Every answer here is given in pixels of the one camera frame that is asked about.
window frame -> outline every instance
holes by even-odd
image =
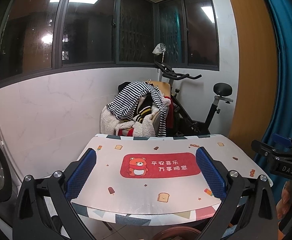
[[[4,28],[6,26],[9,13],[13,2],[15,0],[10,0],[9,5],[5,11],[3,20],[0,26],[0,48],[2,37],[4,34]],[[56,12],[56,20],[53,30],[53,42],[52,42],[52,56],[51,56],[51,67],[43,68],[39,70],[34,70],[31,72],[20,73],[3,80],[0,80],[0,88],[5,87],[10,84],[14,84],[16,82],[21,82],[27,79],[50,75],[54,73],[62,73],[68,71],[76,71],[82,69],[95,69],[95,68],[115,68],[115,67],[154,67],[154,63],[150,62],[122,62],[119,61],[119,36],[120,36],[120,7],[121,0],[115,0],[114,2],[114,18],[113,18],[113,48],[112,48],[112,57],[113,61],[111,62],[87,62],[87,63],[76,63],[76,64],[68,64],[62,65],[62,36],[65,25],[65,16],[67,11],[69,0],[60,0]],[[159,23],[159,4],[163,2],[168,2],[171,0],[160,0],[157,2],[146,0],[147,2],[152,4],[153,9],[153,35],[154,35],[154,47],[160,42],[160,23]],[[214,12],[215,18],[215,28],[216,28],[216,36],[217,36],[217,54],[218,54],[218,64],[217,66],[213,65],[203,65],[203,64],[188,64],[188,36],[187,36],[187,19],[186,19],[186,8],[184,0],[181,0],[182,3],[182,13],[183,13],[183,23],[184,23],[184,35],[185,35],[185,63],[172,63],[171,67],[173,68],[189,68],[189,69],[204,69],[204,70],[214,70],[219,71],[219,41],[218,41],[218,30],[217,30],[217,20],[214,9],[213,1],[212,8]]]

tile floor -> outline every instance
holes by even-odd
[[[130,226],[109,223],[113,228],[110,231],[102,221],[81,215],[79,217],[97,240],[151,240],[154,235],[169,228],[169,226]],[[64,228],[61,229],[61,234],[68,237]]]

bear's white belly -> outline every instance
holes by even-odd
[[[135,175],[142,175],[144,174],[144,170],[134,170]]]

white marble wall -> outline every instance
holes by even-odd
[[[58,73],[0,89],[0,129],[23,178],[41,178],[75,161],[100,132],[102,108],[118,85],[148,78],[154,68],[103,68]]]
[[[179,73],[189,73],[191,76],[202,74],[203,76],[197,80],[184,79],[175,81],[174,89],[179,88],[181,90],[178,99],[191,118],[204,122],[214,100],[214,84],[224,82],[231,85],[233,94],[230,98],[234,102],[229,105],[224,101],[220,101],[218,107],[221,112],[214,116],[210,126],[211,133],[228,136],[234,115],[238,87],[239,53],[237,30],[230,0],[213,0],[213,4],[217,16],[219,71],[175,69]]]

cartoon bear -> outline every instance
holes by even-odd
[[[146,158],[131,157],[129,161],[129,169],[127,172],[130,176],[145,176],[148,171]]]

